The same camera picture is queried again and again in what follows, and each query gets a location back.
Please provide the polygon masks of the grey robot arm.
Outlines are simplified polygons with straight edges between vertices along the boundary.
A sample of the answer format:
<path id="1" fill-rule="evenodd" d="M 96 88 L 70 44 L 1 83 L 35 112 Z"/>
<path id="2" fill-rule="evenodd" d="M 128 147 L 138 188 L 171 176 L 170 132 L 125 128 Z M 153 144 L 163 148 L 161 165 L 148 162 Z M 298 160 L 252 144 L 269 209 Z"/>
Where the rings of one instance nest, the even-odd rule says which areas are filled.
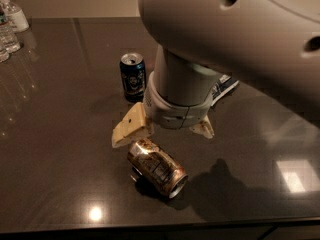
<path id="1" fill-rule="evenodd" d="M 158 44 L 143 101 L 114 128 L 115 148 L 153 127 L 207 138 L 212 88 L 223 74 L 266 93 L 312 124 L 320 120 L 319 18 L 286 0 L 138 0 Z"/>

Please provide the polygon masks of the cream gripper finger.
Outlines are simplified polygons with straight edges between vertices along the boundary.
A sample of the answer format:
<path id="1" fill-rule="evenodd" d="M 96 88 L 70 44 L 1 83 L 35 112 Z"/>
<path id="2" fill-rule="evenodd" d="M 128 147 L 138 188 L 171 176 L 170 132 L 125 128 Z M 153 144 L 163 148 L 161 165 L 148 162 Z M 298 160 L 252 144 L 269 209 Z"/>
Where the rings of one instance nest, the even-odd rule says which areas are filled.
<path id="1" fill-rule="evenodd" d="M 112 147 L 126 146 L 133 141 L 154 134 L 152 121 L 147 117 L 143 103 L 134 104 L 112 132 Z"/>
<path id="2" fill-rule="evenodd" d="M 204 116 L 203 118 L 191 118 L 189 129 L 193 133 L 201 135 L 207 139 L 212 139 L 214 137 L 214 130 L 208 116 Z"/>

